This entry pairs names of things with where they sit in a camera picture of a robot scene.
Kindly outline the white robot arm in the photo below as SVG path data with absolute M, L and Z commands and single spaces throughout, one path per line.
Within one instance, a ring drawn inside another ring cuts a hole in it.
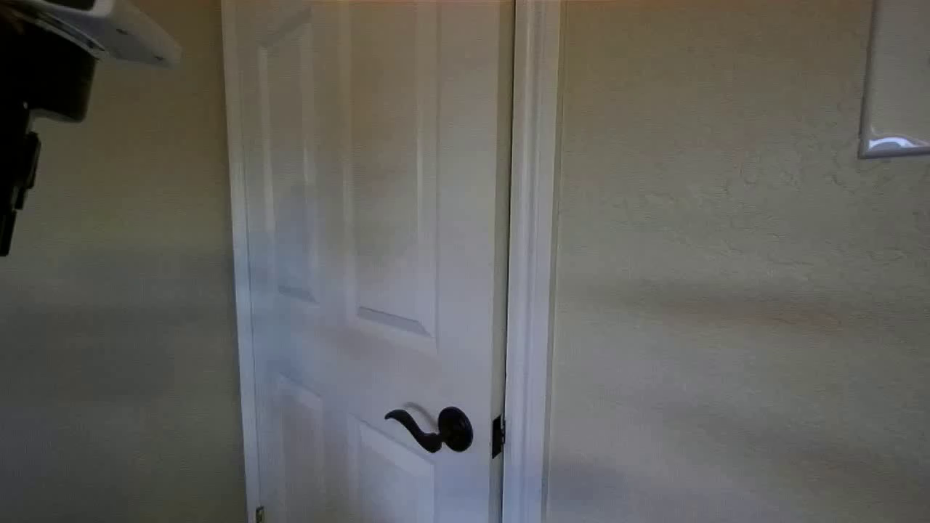
M 38 173 L 33 122 L 82 122 L 105 58 L 169 67 L 179 44 L 134 0 L 0 0 L 0 254 Z

